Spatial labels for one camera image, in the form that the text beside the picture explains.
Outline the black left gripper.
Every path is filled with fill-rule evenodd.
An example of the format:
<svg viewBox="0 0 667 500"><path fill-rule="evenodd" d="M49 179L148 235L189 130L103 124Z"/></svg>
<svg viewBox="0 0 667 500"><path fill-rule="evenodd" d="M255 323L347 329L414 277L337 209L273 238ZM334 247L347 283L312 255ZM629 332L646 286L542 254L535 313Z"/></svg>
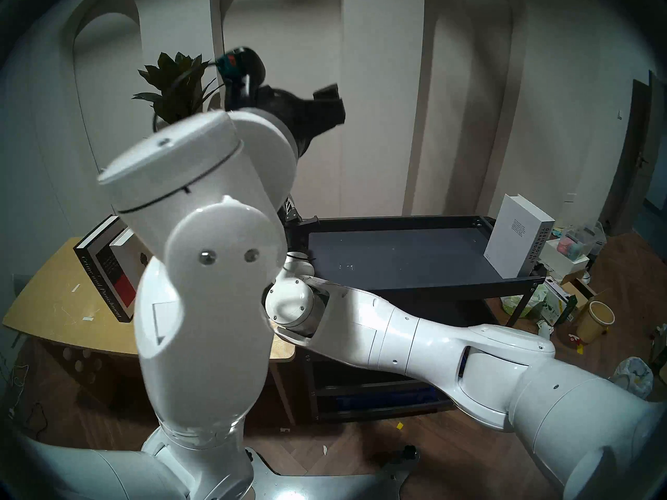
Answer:
<svg viewBox="0 0 667 500"><path fill-rule="evenodd" d="M302 99L269 85L261 86L255 107L272 114L288 128L298 158L304 155L314 138L345 123L345 107L337 83L313 92L312 99Z"/></svg>

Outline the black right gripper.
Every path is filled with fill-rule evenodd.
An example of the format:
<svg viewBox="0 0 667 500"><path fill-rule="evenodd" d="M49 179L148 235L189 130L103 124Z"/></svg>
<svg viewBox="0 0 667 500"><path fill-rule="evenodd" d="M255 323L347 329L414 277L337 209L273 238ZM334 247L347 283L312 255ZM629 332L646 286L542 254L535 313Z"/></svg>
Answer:
<svg viewBox="0 0 667 500"><path fill-rule="evenodd" d="M300 229L316 229L319 225L319 218L316 215L309 219L301 219L291 195L286 197L281 207L281 221L283 224L296 223Z"/></svg>

